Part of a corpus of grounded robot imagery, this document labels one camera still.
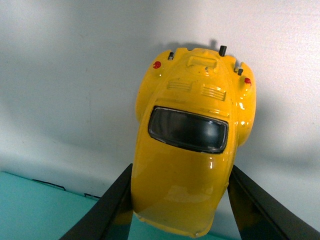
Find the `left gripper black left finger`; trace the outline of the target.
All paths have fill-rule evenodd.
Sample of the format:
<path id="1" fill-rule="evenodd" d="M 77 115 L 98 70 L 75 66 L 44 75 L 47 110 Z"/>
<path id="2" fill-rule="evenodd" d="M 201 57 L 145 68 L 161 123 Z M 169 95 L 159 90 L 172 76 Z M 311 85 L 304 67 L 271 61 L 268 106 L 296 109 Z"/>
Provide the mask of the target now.
<path id="1" fill-rule="evenodd" d="M 133 218 L 131 175 L 121 173 L 97 203 L 62 237 L 62 240 L 127 240 Z"/>

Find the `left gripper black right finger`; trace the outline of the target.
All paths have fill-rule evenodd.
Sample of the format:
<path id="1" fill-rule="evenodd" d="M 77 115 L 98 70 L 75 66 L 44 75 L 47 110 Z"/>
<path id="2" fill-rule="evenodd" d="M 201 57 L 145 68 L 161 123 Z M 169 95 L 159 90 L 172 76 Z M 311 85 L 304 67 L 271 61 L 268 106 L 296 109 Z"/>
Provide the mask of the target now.
<path id="1" fill-rule="evenodd" d="M 297 217 L 236 165 L 227 188 L 242 240 L 318 240 L 320 232 Z"/>

